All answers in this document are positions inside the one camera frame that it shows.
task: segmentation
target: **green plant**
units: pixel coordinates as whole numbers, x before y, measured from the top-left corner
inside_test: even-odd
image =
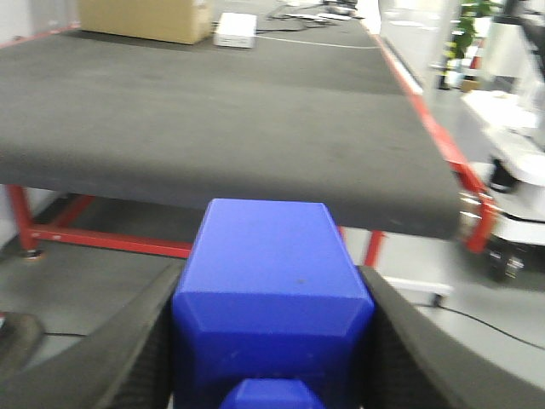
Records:
[[[460,7],[460,20],[456,24],[453,38],[453,55],[462,59],[473,43],[477,30],[475,19],[493,15],[502,5],[491,0],[463,1]]]

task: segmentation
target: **red metal frame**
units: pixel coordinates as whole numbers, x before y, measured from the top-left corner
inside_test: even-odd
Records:
[[[387,52],[381,38],[377,35],[375,35],[374,38],[379,45],[384,60],[387,62],[390,70],[393,72],[405,94],[411,101],[416,113],[421,118],[424,128],[426,128],[427,132],[435,141],[435,144],[443,155],[443,158],[458,174],[463,187],[479,196],[481,203],[480,222],[474,229],[473,235],[466,240],[465,245],[470,251],[480,253],[485,249],[486,243],[491,236],[492,228],[496,222],[498,209],[492,198],[486,193],[485,184],[475,174],[471,166],[469,166],[468,160],[454,143],[448,131],[435,121],[432,114],[427,109],[426,103],[422,99],[422,96],[413,91],[403,76],[395,68],[393,57]]]
[[[367,253],[365,254],[364,266],[372,268],[376,267],[378,253],[385,237],[386,234],[379,230],[373,230],[371,232],[369,244],[367,245]]]
[[[188,258],[191,252],[192,244],[183,241],[150,239],[127,234],[69,228],[68,225],[92,202],[92,196],[77,198],[51,223],[35,223],[26,199],[25,189],[17,185],[6,185],[6,189],[13,207],[15,221],[19,227],[21,246],[27,251],[36,250],[39,240],[51,240],[180,258]]]

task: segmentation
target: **black caster wheel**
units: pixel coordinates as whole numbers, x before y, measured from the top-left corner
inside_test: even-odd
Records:
[[[525,264],[517,251],[496,246],[489,249],[490,276],[497,282],[515,279]]]

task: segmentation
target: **blue plastic block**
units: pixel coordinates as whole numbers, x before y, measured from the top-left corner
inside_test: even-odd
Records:
[[[323,204],[214,200],[173,299],[176,406],[253,377],[299,378],[327,406],[373,309]]]
[[[320,399],[296,379],[246,379],[220,409],[325,409]]]

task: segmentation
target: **white power adapter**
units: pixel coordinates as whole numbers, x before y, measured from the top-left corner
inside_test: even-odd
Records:
[[[253,14],[223,13],[215,30],[214,44],[251,49],[255,43],[257,17]]]

